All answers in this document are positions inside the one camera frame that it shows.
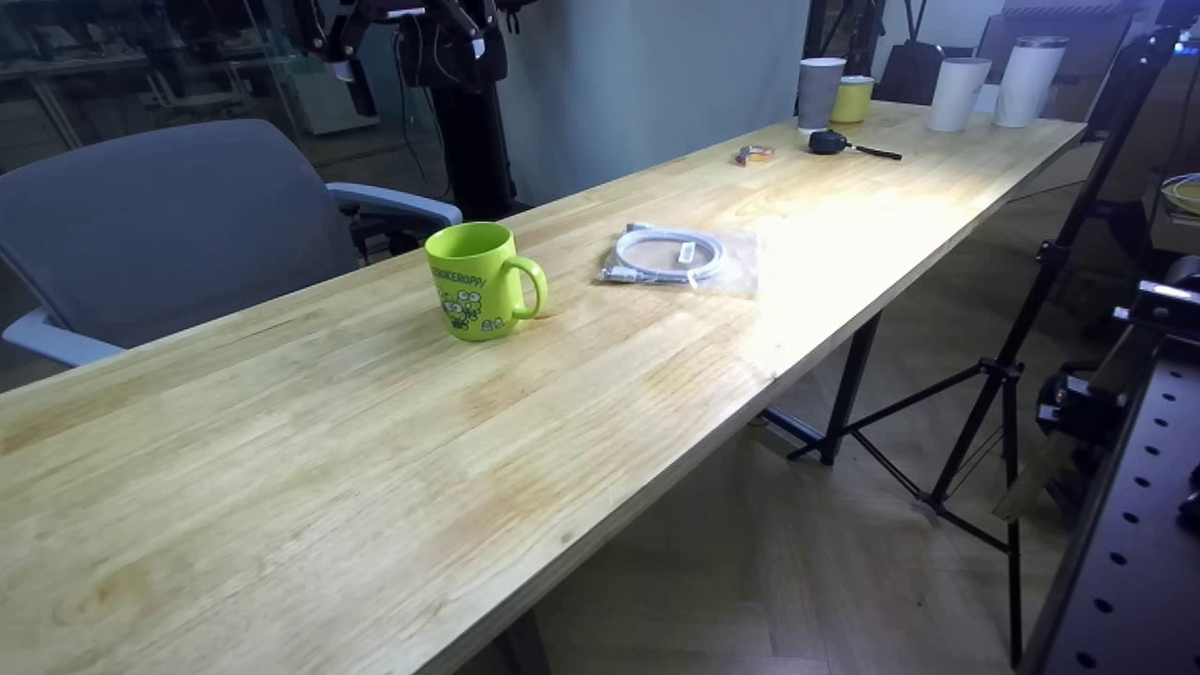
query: desk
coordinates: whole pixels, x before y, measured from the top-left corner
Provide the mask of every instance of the desk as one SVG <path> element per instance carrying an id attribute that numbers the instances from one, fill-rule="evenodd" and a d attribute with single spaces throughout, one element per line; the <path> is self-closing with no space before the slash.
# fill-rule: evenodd
<path id="1" fill-rule="evenodd" d="M 466 660 L 1075 130 L 876 106 L 876 163 L 780 123 L 508 216 L 553 288 L 508 343 L 453 343 L 405 255 L 3 393 L 3 669 Z M 756 295 L 591 284 L 628 216 L 753 233 Z"/>

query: tripod leg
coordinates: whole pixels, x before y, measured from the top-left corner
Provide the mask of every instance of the tripod leg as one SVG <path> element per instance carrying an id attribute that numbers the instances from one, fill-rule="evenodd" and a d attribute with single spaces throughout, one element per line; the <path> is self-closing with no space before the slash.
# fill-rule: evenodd
<path id="1" fill-rule="evenodd" d="M 551 675 L 533 611 L 506 626 L 495 645 L 508 675 Z"/>
<path id="2" fill-rule="evenodd" d="M 1016 380 L 1003 380 L 1003 486 L 1021 475 L 1021 445 L 1016 445 Z M 1021 669 L 1023 648 L 1023 608 L 1021 608 L 1021 521 L 1007 521 L 1007 660 Z"/>
<path id="3" fill-rule="evenodd" d="M 982 390 L 977 390 L 977 399 L 973 399 L 973 404 L 970 404 L 970 413 L 968 413 L 968 421 L 965 421 L 965 428 L 958 428 L 958 440 L 953 444 L 953 450 L 950 450 L 950 459 L 943 459 L 943 466 L 942 466 L 942 475 L 938 475 L 938 483 L 935 483 L 935 491 L 931 491 L 931 508 L 935 508 L 935 509 L 943 508 L 950 483 L 953 483 L 953 475 L 958 473 L 958 466 L 965 466 L 965 459 L 968 459 L 968 450 L 970 450 L 970 444 L 973 444 L 973 434 L 977 434 L 991 404 L 998 403 L 1003 380 L 1007 380 L 1007 368 L 1003 368 L 1003 363 L 987 363 Z"/>

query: gray chair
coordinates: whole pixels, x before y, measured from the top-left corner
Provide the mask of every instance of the gray chair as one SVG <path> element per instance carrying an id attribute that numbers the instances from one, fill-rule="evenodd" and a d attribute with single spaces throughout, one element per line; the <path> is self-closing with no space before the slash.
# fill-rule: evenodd
<path id="1" fill-rule="evenodd" d="M 83 146 L 0 176 L 0 259 L 42 304 L 3 343 L 91 363 L 182 326 L 348 275 L 343 209 L 421 236 L 458 205 L 322 185 L 261 120 L 217 120 Z"/>

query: clear plastic bag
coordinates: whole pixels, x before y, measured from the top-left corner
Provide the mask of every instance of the clear plastic bag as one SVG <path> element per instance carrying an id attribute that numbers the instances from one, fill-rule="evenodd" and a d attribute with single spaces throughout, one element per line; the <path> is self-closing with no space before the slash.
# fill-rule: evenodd
<path id="1" fill-rule="evenodd" d="M 600 255 L 595 284 L 686 284 L 753 295 L 756 255 L 751 236 L 628 223 Z"/>

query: equipment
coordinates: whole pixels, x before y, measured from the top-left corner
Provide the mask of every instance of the equipment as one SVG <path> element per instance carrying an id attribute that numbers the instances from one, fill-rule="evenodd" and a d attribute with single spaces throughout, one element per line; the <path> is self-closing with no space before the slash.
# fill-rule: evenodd
<path id="1" fill-rule="evenodd" d="M 367 28 L 397 29 L 397 68 L 410 88 L 426 88 L 445 149 L 453 204 L 466 216 L 515 215 L 508 159 L 495 81 L 506 74 L 495 0 L 340 0 L 327 28 L 313 0 L 295 0 L 306 49 L 348 88 L 363 118 L 375 113 L 356 49 Z"/>
<path id="2" fill-rule="evenodd" d="M 1192 345 L 1200 334 L 1200 291 L 1178 283 L 1140 283 L 1136 299 L 1112 313 L 1123 334 L 1107 361 L 1090 376 L 1063 368 L 1043 385 L 1037 425 L 1053 444 L 1026 460 L 1026 473 L 1001 501 L 1003 514 L 1016 519 L 1043 486 L 1070 514 L 1083 508 L 1097 466 L 1120 434 L 1145 363 L 1158 356 L 1162 343 Z"/>
<path id="3" fill-rule="evenodd" d="M 1023 675 L 1196 673 L 1200 663 L 1200 291 L 1140 284 L 1120 315 L 1123 336 L 1097 380 L 1132 403 L 1120 413 L 1128 421 L 1095 460 Z"/>
<path id="4" fill-rule="evenodd" d="M 1090 120 L 1086 120 L 1086 130 L 1083 130 L 1083 141 L 1095 141 L 1097 146 L 1097 159 L 1090 165 L 1090 176 L 1083 185 L 1083 191 L 1075 194 L 1060 233 L 1053 244 L 1043 244 L 1037 251 L 1037 276 L 1030 283 L 1003 343 L 1001 343 L 1001 353 L 991 356 L 991 361 L 977 361 L 942 384 L 931 384 L 923 390 L 913 390 L 911 399 L 898 399 L 862 421 L 847 421 L 851 418 L 851 403 L 853 403 L 853 390 L 860 390 L 860 380 L 862 380 L 862 368 L 866 368 L 866 356 L 871 356 L 871 343 L 872 343 L 872 331 L 876 331 L 876 320 L 871 320 L 853 343 L 851 343 L 851 356 L 842 363 L 842 380 L 840 380 L 840 390 L 835 390 L 835 403 L 831 403 L 831 418 L 828 418 L 828 428 L 825 434 L 810 434 L 803 430 L 797 425 L 790 425 L 788 418 L 780 413 L 770 413 L 772 425 L 780 425 L 785 430 L 797 434 L 803 445 L 790 453 L 806 453 L 806 450 L 821 450 L 821 460 L 831 466 L 835 459 L 835 445 L 842 434 L 860 440 L 866 445 L 866 453 L 903 486 L 911 491 L 918 501 L 927 501 L 938 519 L 943 519 L 950 525 L 965 530 L 968 535 L 998 546 L 1003 558 L 1007 558 L 1007 658 L 1011 663 L 1021 663 L 1021 651 L 1023 651 L 1023 611 L 1021 611 L 1021 519 L 1003 519 L 1003 535 L 995 535 L 977 525 L 970 525 L 968 519 L 958 519 L 953 508 L 950 508 L 950 486 L 953 479 L 958 475 L 965 460 L 968 460 L 968 450 L 973 445 L 973 434 L 987 421 L 987 413 L 995 408 L 995 403 L 1001 399 L 1001 459 L 1003 459 L 1003 483 L 1016 483 L 1016 384 L 1021 384 L 1021 349 L 1026 343 L 1026 334 L 1033 331 L 1033 320 L 1053 288 L 1053 283 L 1060 276 L 1063 261 L 1070 261 L 1070 251 L 1083 229 L 1083 223 L 1090 216 L 1095 209 L 1095 194 L 1097 188 L 1107 185 L 1112 163 L 1120 159 L 1123 149 L 1123 136 L 1148 99 L 1148 90 L 1156 88 L 1158 70 L 1165 68 L 1178 36 L 1181 36 L 1185 28 L 1158 28 L 1156 35 L 1145 35 L 1145 36 L 1132 36 L 1116 65 L 1108 68 L 1108 80 L 1090 110 Z M 982 376 L 982 385 L 977 385 L 977 399 L 935 479 L 935 486 L 918 486 L 908 473 L 898 473 L 898 466 L 893 459 L 883 459 L 883 450 L 876 444 L 871 444 L 862 430 L 883 418 L 897 418 L 903 413 L 908 404 L 918 404 L 935 393 L 943 393 L 958 384 L 970 384 Z"/>
<path id="5" fill-rule="evenodd" d="M 897 153 L 897 149 L 860 146 L 860 141 L 842 138 L 831 129 L 821 129 L 821 130 L 810 136 L 810 153 L 840 153 L 847 146 L 860 149 L 860 153 L 871 153 L 871 159 L 903 163 L 903 153 Z"/>

